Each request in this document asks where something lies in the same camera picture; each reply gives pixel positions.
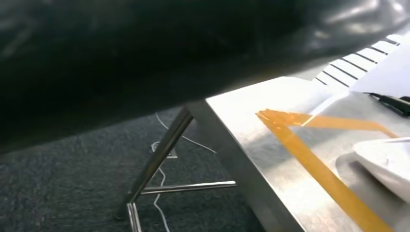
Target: white plate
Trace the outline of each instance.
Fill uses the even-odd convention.
[[[410,203],[410,137],[359,142],[353,150],[375,178]]]

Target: metal table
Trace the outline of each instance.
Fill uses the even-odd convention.
[[[410,228],[410,208],[352,156],[356,142],[410,136],[410,121],[370,96],[279,78],[187,109],[266,231]],[[288,125],[269,125],[264,114]],[[284,131],[293,137],[283,137]]]

